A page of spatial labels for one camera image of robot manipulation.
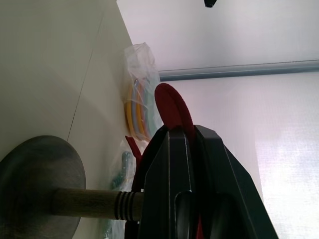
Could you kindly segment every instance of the white wall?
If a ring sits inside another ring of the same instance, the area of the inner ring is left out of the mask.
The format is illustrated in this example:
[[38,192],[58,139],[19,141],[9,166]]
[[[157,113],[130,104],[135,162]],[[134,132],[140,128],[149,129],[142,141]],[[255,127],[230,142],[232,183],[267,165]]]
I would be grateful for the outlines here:
[[159,70],[319,58],[318,0],[117,0]]
[[319,73],[170,82],[261,186],[279,238],[319,238]]

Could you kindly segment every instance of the wooden dowel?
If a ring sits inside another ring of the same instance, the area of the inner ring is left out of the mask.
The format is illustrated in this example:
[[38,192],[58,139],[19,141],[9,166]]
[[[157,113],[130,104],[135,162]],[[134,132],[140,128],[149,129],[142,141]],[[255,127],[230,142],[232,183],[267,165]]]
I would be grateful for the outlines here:
[[109,218],[138,222],[141,219],[143,193],[59,189],[52,198],[54,215]]

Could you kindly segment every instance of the wooden handle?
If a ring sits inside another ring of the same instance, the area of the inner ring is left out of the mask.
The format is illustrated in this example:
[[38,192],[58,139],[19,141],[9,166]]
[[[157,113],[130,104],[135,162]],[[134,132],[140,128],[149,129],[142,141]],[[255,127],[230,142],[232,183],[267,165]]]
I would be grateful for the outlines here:
[[138,222],[143,198],[139,192],[59,189],[53,195],[51,210],[54,215]]

